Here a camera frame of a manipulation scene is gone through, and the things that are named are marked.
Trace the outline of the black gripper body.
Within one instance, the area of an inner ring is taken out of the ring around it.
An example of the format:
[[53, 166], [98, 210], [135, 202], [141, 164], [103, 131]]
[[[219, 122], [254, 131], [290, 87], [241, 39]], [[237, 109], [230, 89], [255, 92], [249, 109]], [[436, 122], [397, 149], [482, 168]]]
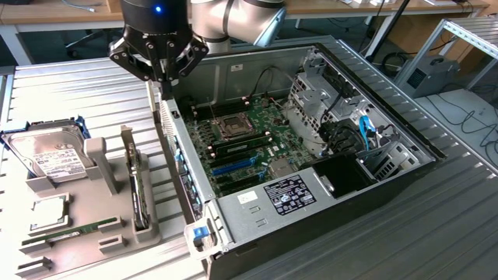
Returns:
[[125, 18], [123, 39], [145, 58], [145, 44], [150, 40], [159, 52], [162, 60], [167, 61], [169, 42], [179, 43], [179, 53], [194, 39], [186, 1], [121, 1]]

